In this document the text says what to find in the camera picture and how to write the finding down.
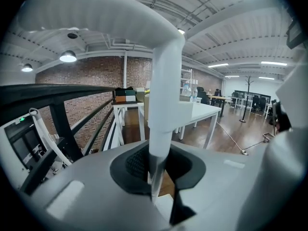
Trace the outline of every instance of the table leg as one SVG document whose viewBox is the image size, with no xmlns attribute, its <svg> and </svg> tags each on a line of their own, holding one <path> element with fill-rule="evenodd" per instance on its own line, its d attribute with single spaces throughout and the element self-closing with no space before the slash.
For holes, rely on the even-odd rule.
<svg viewBox="0 0 308 231">
<path fill-rule="evenodd" d="M 225 107 L 225 101 L 222 100 L 222 108 L 221 108 L 221 111 L 220 111 L 220 117 L 222 117 L 222 113 L 223 113 L 223 108 Z"/>
<path fill-rule="evenodd" d="M 139 116 L 139 130 L 140 130 L 140 140 L 145 140 L 144 135 L 144 116 L 141 113 L 141 108 L 138 106 L 138 116 Z"/>
<path fill-rule="evenodd" d="M 125 121 L 124 121 L 125 108 L 122 108 L 120 113 L 122 114 L 121 115 L 122 116 L 122 126 L 125 127 Z"/>
<path fill-rule="evenodd" d="M 184 131 L 185 131 L 185 126 L 181 127 L 180 140 L 182 140 L 184 137 Z"/>
<path fill-rule="evenodd" d="M 205 143 L 204 143 L 204 146 L 203 146 L 204 149 L 206 149 L 207 146 L 210 144 L 211 138 L 212 138 L 213 133 L 214 133 L 214 128 L 215 128 L 215 125 L 216 125 L 217 117 L 218 117 L 218 112 L 215 115 L 211 116 L 211 124 L 210 124 L 210 127 L 209 127 L 209 131 L 207 132 L 207 136 L 206 136 Z"/>
<path fill-rule="evenodd" d="M 116 106 L 114 106 L 114 114 L 115 114 L 116 130 L 117 130 L 117 132 L 119 134 L 120 145 L 124 145 L 124 140 L 123 140 L 123 135 L 122 135 L 122 130 L 121 130 L 121 124 L 120 124 L 118 108 Z"/>
<path fill-rule="evenodd" d="M 268 105 L 268 110 L 267 110 L 267 112 L 266 112 L 266 116 L 265 116 L 265 119 L 268 117 L 268 114 L 269 114 L 269 108 L 270 106 Z"/>
</svg>

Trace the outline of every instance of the white shelving unit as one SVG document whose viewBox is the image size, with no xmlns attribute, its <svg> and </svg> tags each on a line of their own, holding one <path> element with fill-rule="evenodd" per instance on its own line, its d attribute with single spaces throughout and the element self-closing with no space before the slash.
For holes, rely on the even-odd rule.
<svg viewBox="0 0 308 231">
<path fill-rule="evenodd" d="M 181 84 L 180 89 L 183 89 L 184 84 L 188 81 L 190 83 L 191 89 L 193 89 L 193 70 L 189 69 L 181 69 Z"/>
</svg>

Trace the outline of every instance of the black railing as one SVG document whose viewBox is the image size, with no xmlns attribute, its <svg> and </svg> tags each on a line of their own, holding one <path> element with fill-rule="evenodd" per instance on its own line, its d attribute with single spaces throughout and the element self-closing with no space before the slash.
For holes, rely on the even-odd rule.
<svg viewBox="0 0 308 231">
<path fill-rule="evenodd" d="M 49 106 L 57 133 L 59 137 L 63 138 L 58 144 L 59 149 L 65 149 L 65 152 L 69 155 L 69 157 L 73 161 L 77 161 L 84 155 L 89 154 L 95 139 L 113 109 L 109 110 L 107 115 L 97 126 L 83 152 L 81 152 L 78 147 L 74 135 L 91 118 L 93 118 L 100 110 L 106 107 L 114 99 L 114 90 L 115 88 L 111 87 L 70 84 L 28 84 L 0 87 L 0 126 L 27 114 L 30 108 L 40 109 Z M 64 101 L 110 91 L 113 92 L 113 98 L 94 109 L 90 114 L 87 114 L 85 117 L 80 119 L 72 127 L 69 126 Z M 105 137 L 107 136 L 108 133 L 104 136 L 102 144 L 106 141 Z M 35 168 L 30 171 L 30 174 L 26 178 L 21 190 L 27 194 L 31 194 L 44 179 L 55 158 L 56 154 L 54 151 L 46 152 L 45 155 L 38 161 Z"/>
</svg>

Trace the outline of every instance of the wooden floor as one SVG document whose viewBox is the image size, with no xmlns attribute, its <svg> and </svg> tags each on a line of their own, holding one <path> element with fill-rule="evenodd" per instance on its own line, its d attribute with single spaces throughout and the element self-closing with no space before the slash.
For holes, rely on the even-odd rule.
<svg viewBox="0 0 308 231">
<path fill-rule="evenodd" d="M 231 137 L 237 142 L 241 149 L 245 149 L 263 141 L 263 133 L 273 133 L 273 126 L 269 124 L 269 118 L 265 120 L 264 116 L 250 113 L 249 110 L 247 110 L 245 115 L 246 123 L 242 123 L 239 121 L 239 119 L 242 119 L 243 113 L 244 109 L 234 109 L 233 107 L 226 106 L 223 113 L 224 117 L 218 117 L 217 119 L 217 122 L 231 135 Z M 193 124 L 190 124 L 185 127 L 183 140 L 179 139 L 180 133 L 173 133 L 172 140 L 203 149 L 209 125 L 210 118 L 207 120 L 199 121 L 196 128 L 193 127 Z M 221 126 L 216 124 L 214 134 L 208 149 L 218 152 L 235 154 L 241 153 L 240 149 L 235 145 L 235 143 L 221 128 Z M 150 130 L 147 126 L 147 123 L 145 122 L 146 139 L 149 139 L 149 132 Z M 125 127 L 123 128 L 123 138 L 125 143 L 140 141 L 137 109 L 131 109 L 126 112 Z M 173 196 L 173 192 L 173 182 L 169 176 L 165 174 L 160 195 L 169 193 Z"/>
</svg>

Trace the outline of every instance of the white ceiling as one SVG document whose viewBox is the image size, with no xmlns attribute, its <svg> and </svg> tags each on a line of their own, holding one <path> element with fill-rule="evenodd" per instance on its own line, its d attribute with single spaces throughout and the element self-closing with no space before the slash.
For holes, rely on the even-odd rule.
<svg viewBox="0 0 308 231">
<path fill-rule="evenodd" d="M 138 1 L 185 30 L 183 65 L 216 76 L 251 74 L 282 80 L 305 50 L 302 45 L 293 50 L 286 46 L 291 18 L 281 0 Z M 78 38 L 68 38 L 69 32 L 77 34 Z M 124 50 L 131 56 L 151 56 L 151 50 L 134 42 L 112 39 L 98 32 L 25 32 L 13 21 L 0 48 L 0 64 L 6 71 L 16 71 L 20 62 L 31 63 L 35 71 L 40 72 L 57 65 L 65 50 L 73 50 L 80 59 L 122 55 Z M 261 61 L 288 63 L 288 66 L 261 65 Z M 229 65 L 207 67 L 221 63 Z"/>
</svg>

